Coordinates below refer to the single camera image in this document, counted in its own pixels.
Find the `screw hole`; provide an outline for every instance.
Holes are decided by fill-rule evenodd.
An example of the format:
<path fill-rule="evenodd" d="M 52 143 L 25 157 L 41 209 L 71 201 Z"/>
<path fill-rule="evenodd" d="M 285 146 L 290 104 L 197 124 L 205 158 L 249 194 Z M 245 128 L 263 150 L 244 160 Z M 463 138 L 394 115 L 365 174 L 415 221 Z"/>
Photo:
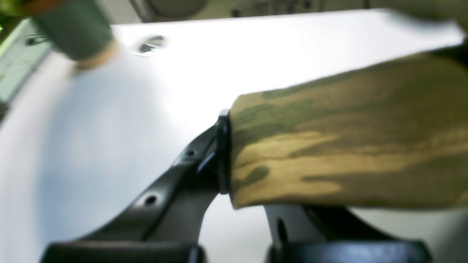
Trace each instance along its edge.
<path fill-rule="evenodd" d="M 288 242 L 288 234 L 286 232 L 286 227 L 281 219 L 278 220 L 278 235 L 281 242 Z"/>
<path fill-rule="evenodd" d="M 145 205 L 152 205 L 156 202 L 156 197 L 155 196 L 150 196 L 146 198 L 145 200 Z"/>

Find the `fabric piece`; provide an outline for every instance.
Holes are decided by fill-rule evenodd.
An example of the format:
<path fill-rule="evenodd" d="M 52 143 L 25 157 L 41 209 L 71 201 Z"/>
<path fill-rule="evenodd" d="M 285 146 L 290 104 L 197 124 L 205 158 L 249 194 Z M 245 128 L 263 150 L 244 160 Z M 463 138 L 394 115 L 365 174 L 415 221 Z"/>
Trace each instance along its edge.
<path fill-rule="evenodd" d="M 38 16 L 54 9 L 63 1 L 65 0 L 24 0 L 22 9 L 28 16 Z"/>
<path fill-rule="evenodd" d="M 458 46 L 240 96 L 234 207 L 467 204 L 466 57 Z"/>

